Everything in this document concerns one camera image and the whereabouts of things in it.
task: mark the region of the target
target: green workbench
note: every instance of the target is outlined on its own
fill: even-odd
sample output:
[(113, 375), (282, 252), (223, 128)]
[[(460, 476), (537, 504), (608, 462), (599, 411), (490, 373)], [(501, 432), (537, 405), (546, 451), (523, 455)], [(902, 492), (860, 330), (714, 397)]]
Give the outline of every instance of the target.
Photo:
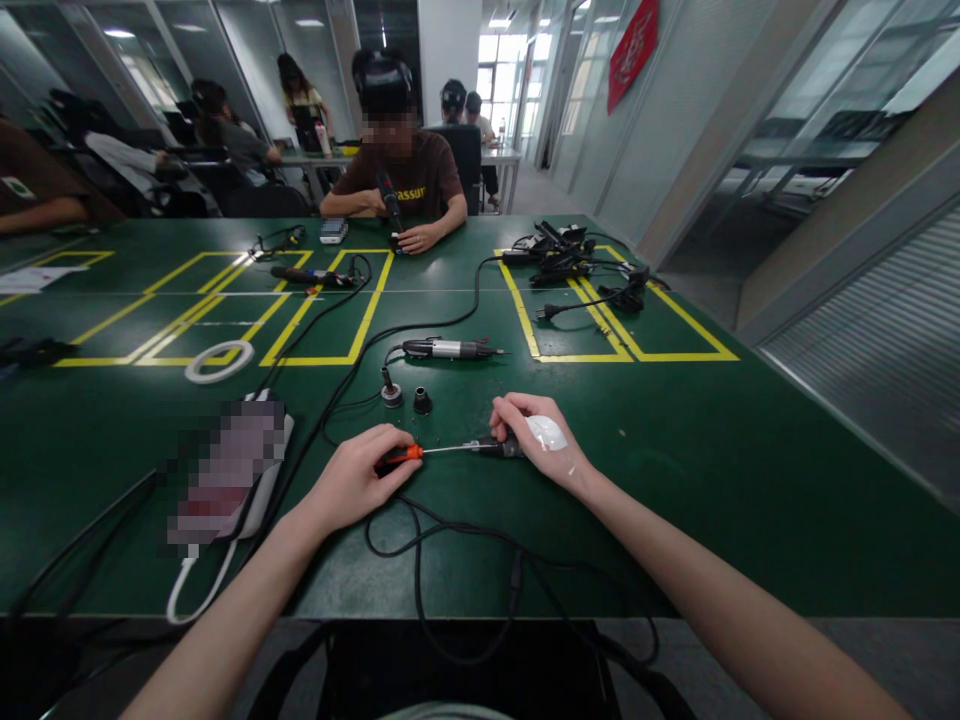
[[(582, 217), (549, 219), (556, 226), (589, 224)], [(432, 252), (412, 258), (386, 252), (388, 230), (377, 221), (352, 222), (341, 247), (321, 246), (319, 221), (305, 221), (308, 240), (300, 254), (283, 262), (326, 268), (340, 257), (337, 267), (343, 270), (360, 253), (376, 275), (361, 295), (318, 322), (274, 386), (297, 422), (288, 457), (298, 451), (364, 336), (466, 310), (478, 262), (533, 232), (533, 222), (471, 218)], [(39, 295), (0, 299), (0, 337), (80, 343), (80, 354), (65, 367), (24, 370), (0, 382), (0, 609), (8, 609), (103, 507), (173, 457), (190, 431), (209, 426), (221, 401), (254, 389), (263, 362), (294, 331), (292, 323), (308, 321), (340, 297), (324, 290), (307, 301), (299, 290), (278, 291), (266, 264), (246, 263), (257, 233), (290, 224), (128, 221), (48, 260), (89, 264), (89, 270)], [(610, 249), (597, 252), (613, 256)], [(0, 265), (3, 259), (0, 249)], [(593, 290), (531, 290), (532, 272), (505, 273), (499, 263), (488, 263), (473, 317), (442, 331), (381, 341), (344, 399), (377, 390), (383, 354), (402, 339), (488, 337), (511, 355), (486, 362), (398, 359), (391, 368), (407, 396), (404, 408), (388, 410), (375, 401), (345, 410), (328, 425), (330, 434), (346, 439), (375, 423), (393, 422), (426, 447), (459, 444), (487, 432), (495, 395), (550, 395), (600, 470), (800, 613), (960, 615), (960, 520), (924, 489), (677, 294), (650, 290), (642, 315), (603, 306), (544, 324), (532, 318), (536, 308), (580, 302)], [(598, 276), (593, 282), (622, 281)], [(239, 337), (256, 348), (255, 360), (240, 373), (202, 387), (184, 378), (190, 358)], [(412, 412), (419, 385), (435, 404), (426, 417)], [(332, 452), (321, 440), (313, 445), (285, 508), (307, 492)], [(163, 614), (179, 567), (163, 538), (180, 492), (161, 488), (122, 530), (79, 614)], [(644, 607), (655, 615), (674, 614), (600, 523), (526, 461), (438, 455), (403, 492), (450, 520), (510, 533), (537, 553), (594, 563), (632, 591), (624, 605), (593, 578), (549, 572), (573, 616), (637, 616)], [(395, 548), (412, 533), (406, 510), (394, 505), (378, 518), (373, 536), (380, 547)], [(202, 554), (181, 612), (206, 594), (223, 552), (214, 546)], [(245, 555), (243, 543), (237, 555)], [(69, 570), (82, 557), (45, 586), (32, 612), (55, 611), (73, 580)], [(428, 615), (502, 617), (511, 564), (511, 552), (485, 538), (430, 538), (423, 548)], [(355, 527), (321, 549), (288, 613), (410, 618), (413, 597), (413, 553), (379, 559)], [(532, 581), (519, 614), (552, 615)]]

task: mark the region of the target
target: brown t-shirt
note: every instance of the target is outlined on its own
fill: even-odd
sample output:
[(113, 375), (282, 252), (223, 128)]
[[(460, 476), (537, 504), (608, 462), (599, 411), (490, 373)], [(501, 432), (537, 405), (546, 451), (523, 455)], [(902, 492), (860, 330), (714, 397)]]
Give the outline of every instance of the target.
[(334, 195), (350, 195), (377, 188), (377, 172), (390, 176), (400, 214), (404, 217), (440, 217), (450, 198), (463, 195), (460, 176), (447, 141), (421, 130), (414, 140), (413, 157), (387, 157), (384, 148), (364, 143), (347, 171), (333, 187)]
[(82, 202), (89, 225), (118, 222), (125, 217), (28, 133), (0, 119), (0, 215), (30, 210), (61, 197)]

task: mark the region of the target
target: white paper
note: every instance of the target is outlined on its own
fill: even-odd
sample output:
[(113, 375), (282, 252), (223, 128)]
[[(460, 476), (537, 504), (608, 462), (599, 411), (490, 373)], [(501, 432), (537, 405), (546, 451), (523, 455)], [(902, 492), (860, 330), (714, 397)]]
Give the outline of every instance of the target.
[(0, 275), (0, 295), (35, 295), (54, 280), (88, 267), (32, 267)]

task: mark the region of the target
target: hand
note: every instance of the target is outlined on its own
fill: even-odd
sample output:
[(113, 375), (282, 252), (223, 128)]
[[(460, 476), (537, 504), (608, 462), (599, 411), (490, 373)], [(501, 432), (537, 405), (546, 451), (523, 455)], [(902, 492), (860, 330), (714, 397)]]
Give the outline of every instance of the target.
[[(527, 425), (526, 418), (531, 415), (545, 415), (557, 423), (567, 438), (567, 447), (544, 450)], [(503, 442), (507, 439), (508, 427), (517, 436), (523, 454), (540, 472), (581, 500), (584, 498), (595, 472), (556, 402), (551, 398), (523, 393), (507, 393), (502, 398), (494, 398), (493, 413), (490, 415), (491, 435)]]
[(365, 207), (375, 210), (377, 215), (387, 216), (387, 206), (383, 204), (383, 197), (379, 190), (361, 190), (359, 195), (362, 196), (361, 201)]
[(400, 247), (409, 255), (419, 255), (440, 242), (442, 237), (436, 223), (418, 225), (400, 233)]
[(340, 443), (313, 489), (297, 507), (322, 538), (383, 505), (422, 465), (407, 460), (378, 478), (374, 464), (394, 448), (413, 445), (413, 436), (389, 423)]

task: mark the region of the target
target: forearm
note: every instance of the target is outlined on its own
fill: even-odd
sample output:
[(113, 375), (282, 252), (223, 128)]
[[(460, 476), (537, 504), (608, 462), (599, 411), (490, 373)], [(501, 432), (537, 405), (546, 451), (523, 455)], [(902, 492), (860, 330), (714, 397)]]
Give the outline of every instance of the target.
[(130, 718), (226, 717), (277, 617), (326, 533), (296, 510), (197, 621), (123, 714)]
[(0, 235), (49, 230), (87, 221), (87, 211), (77, 198), (62, 197), (37, 207), (0, 217)]
[(776, 718), (909, 718), (813, 626), (592, 468), (581, 500)]
[(437, 230), (440, 231), (440, 237), (446, 237), (467, 220), (467, 199), (463, 195), (455, 195), (447, 203), (447, 212), (443, 217), (437, 220)]
[(347, 217), (372, 209), (365, 191), (349, 195), (335, 195), (330, 192), (320, 203), (320, 214), (323, 217)]

